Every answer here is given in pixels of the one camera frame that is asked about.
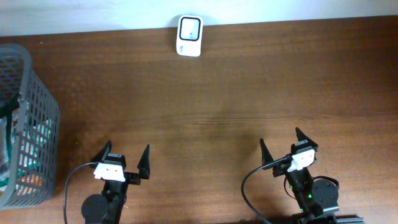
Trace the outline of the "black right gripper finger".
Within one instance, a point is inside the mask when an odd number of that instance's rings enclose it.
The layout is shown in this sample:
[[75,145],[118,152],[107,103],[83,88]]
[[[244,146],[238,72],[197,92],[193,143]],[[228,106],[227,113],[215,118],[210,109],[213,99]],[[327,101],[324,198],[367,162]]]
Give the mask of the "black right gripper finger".
[[274,161],[273,157],[270,154],[270,151],[268,150],[264,139],[260,138],[259,140],[260,147],[261,147],[261,154],[262,154],[262,165],[265,166],[267,164],[270,164]]
[[295,128],[295,132],[296,132],[296,136],[297,136],[298,141],[304,141],[304,140],[306,140],[306,141],[309,142],[309,143],[313,142],[308,136],[306,136],[306,135],[302,132],[302,130],[301,130],[299,127],[296,127],[296,128]]

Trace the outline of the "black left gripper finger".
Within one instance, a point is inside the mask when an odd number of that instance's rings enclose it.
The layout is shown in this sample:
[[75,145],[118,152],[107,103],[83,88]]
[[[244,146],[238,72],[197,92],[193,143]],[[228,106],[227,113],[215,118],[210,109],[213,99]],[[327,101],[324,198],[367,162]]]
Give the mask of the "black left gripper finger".
[[106,142],[103,148],[92,158],[92,162],[103,162],[106,156],[111,152],[112,143],[110,140]]
[[137,168],[139,169],[139,177],[141,179],[149,180],[150,178],[149,154],[150,154],[150,145],[148,144],[144,149],[144,152],[142,153],[142,156],[137,165]]

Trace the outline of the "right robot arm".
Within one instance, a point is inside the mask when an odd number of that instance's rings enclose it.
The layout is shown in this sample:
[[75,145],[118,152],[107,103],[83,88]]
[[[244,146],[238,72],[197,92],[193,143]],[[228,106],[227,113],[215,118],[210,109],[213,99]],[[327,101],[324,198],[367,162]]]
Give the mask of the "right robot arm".
[[316,160],[318,144],[295,128],[298,141],[291,145],[290,153],[275,160],[263,139],[260,140],[263,169],[272,169],[274,177],[284,176],[289,184],[300,213],[292,215],[293,223],[364,223],[362,217],[337,217],[339,210],[339,182],[331,177],[313,177],[308,167]]

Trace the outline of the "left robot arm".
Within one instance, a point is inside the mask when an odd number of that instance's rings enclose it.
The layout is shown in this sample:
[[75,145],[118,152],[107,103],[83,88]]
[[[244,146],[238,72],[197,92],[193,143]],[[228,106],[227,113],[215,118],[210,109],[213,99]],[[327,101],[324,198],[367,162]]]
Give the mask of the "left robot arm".
[[104,186],[101,193],[90,195],[83,202],[81,214],[85,223],[119,223],[128,187],[140,185],[141,180],[150,178],[149,145],[138,162],[137,173],[125,171],[125,156],[112,153],[111,149],[112,142],[107,141],[91,160],[94,178],[103,180]]

